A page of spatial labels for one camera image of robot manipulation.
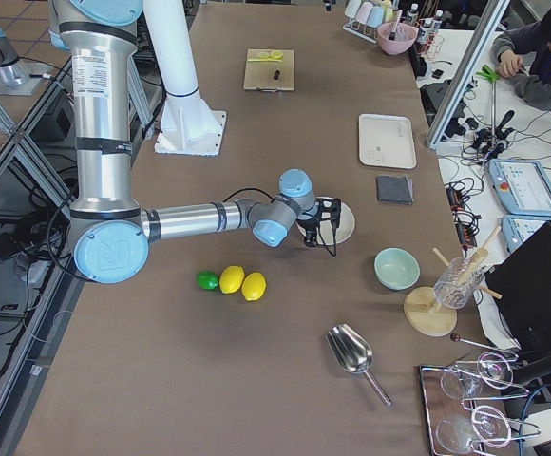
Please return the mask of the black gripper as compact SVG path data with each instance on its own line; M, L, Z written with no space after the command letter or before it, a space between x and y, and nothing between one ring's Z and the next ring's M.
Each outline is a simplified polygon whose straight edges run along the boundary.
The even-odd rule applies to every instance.
M304 244L308 248L316 246L318 237L319 218L317 216L309 216L300 221L300 227L305 231Z

